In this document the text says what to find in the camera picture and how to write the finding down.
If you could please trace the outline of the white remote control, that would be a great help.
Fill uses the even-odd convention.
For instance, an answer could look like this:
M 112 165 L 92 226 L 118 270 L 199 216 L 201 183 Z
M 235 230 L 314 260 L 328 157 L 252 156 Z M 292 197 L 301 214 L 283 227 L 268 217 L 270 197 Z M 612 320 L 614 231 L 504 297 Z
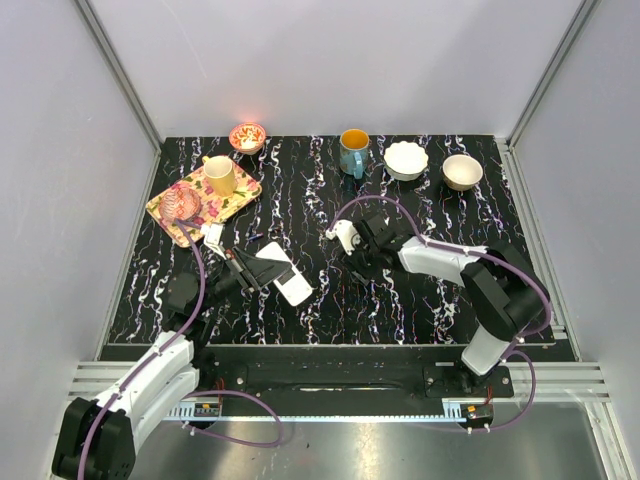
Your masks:
M 291 306 L 300 305 L 312 294 L 313 288 L 278 243 L 271 242 L 267 244 L 257 252 L 257 257 L 289 264 L 285 269 L 285 273 L 276 279 L 273 284 Z

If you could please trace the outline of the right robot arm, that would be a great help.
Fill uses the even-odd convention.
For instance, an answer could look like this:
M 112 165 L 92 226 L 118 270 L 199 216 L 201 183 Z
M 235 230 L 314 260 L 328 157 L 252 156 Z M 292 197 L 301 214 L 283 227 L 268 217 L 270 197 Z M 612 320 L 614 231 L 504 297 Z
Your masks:
M 472 247 L 403 233 L 379 215 L 339 220 L 328 233 L 339 240 L 343 260 L 363 283 L 381 270 L 404 271 L 463 287 L 478 327 L 461 354 L 456 387 L 476 396 L 491 381 L 491 370 L 512 350 L 532 323 L 551 319 L 548 290 L 522 255 L 508 242 Z

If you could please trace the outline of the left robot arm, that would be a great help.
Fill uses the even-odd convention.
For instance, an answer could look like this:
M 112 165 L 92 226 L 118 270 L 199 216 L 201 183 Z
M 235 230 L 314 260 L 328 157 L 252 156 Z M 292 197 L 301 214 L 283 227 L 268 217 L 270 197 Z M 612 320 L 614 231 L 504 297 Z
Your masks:
M 173 315 L 147 352 L 112 386 L 92 400 L 74 399 L 66 408 L 51 471 L 62 479 L 126 479 L 137 454 L 170 410 L 190 394 L 205 395 L 217 380 L 205 352 L 211 323 L 205 306 L 236 291 L 275 285 L 292 306 L 312 288 L 275 242 L 257 255 L 233 248 L 223 252 L 218 273 L 181 273 L 169 284 Z

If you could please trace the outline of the floral serving tray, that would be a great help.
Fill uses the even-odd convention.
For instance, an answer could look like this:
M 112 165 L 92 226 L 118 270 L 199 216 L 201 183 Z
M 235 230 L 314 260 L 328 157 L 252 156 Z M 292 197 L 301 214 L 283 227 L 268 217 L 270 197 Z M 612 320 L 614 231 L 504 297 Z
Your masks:
M 236 190 L 229 197 L 221 197 L 213 191 L 204 175 L 203 166 L 170 186 L 188 186 L 199 194 L 201 210 L 194 218 L 187 220 L 188 222 L 198 226 L 210 223 L 225 223 L 261 195 L 262 186 L 256 179 L 238 165 L 234 166 L 234 171 L 237 185 Z M 170 223 L 163 220 L 159 214 L 161 196 L 170 187 L 149 200 L 146 204 L 146 211 L 177 246 L 188 248 L 189 241 L 178 226 L 174 222 Z

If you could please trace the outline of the white scalloped bowl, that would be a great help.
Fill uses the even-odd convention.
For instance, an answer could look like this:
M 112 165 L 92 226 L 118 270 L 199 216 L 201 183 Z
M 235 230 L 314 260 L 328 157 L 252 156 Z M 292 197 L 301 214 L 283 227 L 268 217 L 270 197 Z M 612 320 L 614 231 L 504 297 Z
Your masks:
M 393 179 L 413 181 L 426 171 L 429 157 L 420 145 L 401 141 L 385 150 L 383 160 L 386 171 Z

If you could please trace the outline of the pink patterned glass bowl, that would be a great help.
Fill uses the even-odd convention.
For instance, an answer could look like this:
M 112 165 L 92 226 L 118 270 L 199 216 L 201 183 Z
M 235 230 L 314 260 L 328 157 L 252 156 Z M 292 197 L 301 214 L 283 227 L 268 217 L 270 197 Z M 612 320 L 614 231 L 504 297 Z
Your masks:
M 166 190 L 159 202 L 159 214 L 167 222 L 190 220 L 201 210 L 199 194 L 191 187 L 177 185 Z

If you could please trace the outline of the yellow cup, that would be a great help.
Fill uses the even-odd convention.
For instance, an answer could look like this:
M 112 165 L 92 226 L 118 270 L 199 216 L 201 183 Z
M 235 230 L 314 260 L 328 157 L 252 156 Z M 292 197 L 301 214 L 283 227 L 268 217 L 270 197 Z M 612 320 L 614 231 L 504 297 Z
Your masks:
M 235 163 L 225 155 L 203 157 L 203 172 L 213 191 L 221 197 L 231 196 L 236 189 Z

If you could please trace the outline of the blue butterfly mug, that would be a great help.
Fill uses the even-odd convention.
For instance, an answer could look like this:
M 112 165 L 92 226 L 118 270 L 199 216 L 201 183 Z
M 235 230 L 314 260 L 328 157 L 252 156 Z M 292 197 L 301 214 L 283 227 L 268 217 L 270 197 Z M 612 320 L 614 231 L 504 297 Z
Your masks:
M 369 156 L 369 136 L 360 129 L 349 129 L 340 136 L 340 168 L 357 180 L 364 176 Z

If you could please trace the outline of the beige bowl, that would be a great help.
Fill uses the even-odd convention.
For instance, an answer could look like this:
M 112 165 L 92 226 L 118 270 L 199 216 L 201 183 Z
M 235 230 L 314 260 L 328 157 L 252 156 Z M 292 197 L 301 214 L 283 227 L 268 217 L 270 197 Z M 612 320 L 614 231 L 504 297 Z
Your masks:
M 459 192 L 476 186 L 484 176 L 482 165 L 473 157 L 463 154 L 451 155 L 442 165 L 445 184 Z

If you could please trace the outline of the red patterned small bowl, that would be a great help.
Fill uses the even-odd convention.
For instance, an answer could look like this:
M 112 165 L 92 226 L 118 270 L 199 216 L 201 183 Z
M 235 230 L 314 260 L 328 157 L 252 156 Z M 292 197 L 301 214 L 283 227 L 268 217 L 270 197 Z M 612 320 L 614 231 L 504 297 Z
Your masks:
M 236 151 L 253 155 L 263 147 L 266 141 L 266 131 L 260 124 L 245 122 L 231 130 L 229 141 Z

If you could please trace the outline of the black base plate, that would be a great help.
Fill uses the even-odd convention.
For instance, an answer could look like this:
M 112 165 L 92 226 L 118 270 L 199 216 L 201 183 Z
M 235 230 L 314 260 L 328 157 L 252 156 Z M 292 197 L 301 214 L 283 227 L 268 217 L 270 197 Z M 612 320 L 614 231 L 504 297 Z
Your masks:
M 511 399 L 509 369 L 480 377 L 461 360 L 460 346 L 211 345 L 206 368 L 227 387 L 253 391 L 382 390 L 431 398 Z

